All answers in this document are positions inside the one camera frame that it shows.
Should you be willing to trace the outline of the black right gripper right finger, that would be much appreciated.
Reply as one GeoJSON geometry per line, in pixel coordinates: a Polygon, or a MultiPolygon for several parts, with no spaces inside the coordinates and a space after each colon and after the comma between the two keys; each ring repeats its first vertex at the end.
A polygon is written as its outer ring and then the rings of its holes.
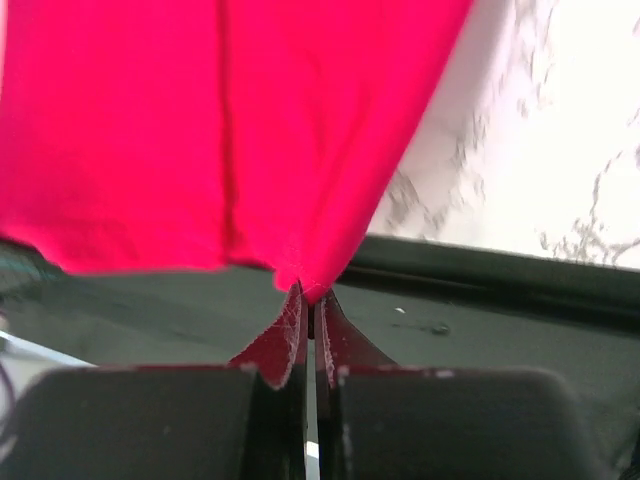
{"type": "Polygon", "coordinates": [[[332,290],[315,304],[313,312],[317,387],[335,388],[342,366],[396,365],[348,320],[332,290]]]}

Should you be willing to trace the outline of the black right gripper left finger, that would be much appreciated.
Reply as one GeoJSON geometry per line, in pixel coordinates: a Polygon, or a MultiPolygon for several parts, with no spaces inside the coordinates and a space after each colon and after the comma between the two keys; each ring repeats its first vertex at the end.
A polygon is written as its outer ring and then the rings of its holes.
{"type": "Polygon", "coordinates": [[[276,320],[229,362],[229,366],[257,368],[267,385],[281,389],[295,367],[305,368],[308,304],[301,286],[289,289],[276,320]]]}

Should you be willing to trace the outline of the red t shirt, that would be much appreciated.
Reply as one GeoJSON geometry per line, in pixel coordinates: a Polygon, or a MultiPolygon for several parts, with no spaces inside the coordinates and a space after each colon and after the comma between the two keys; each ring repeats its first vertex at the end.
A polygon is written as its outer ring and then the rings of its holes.
{"type": "Polygon", "coordinates": [[[360,245],[467,1],[5,1],[1,236],[72,274],[271,268],[360,245]]]}

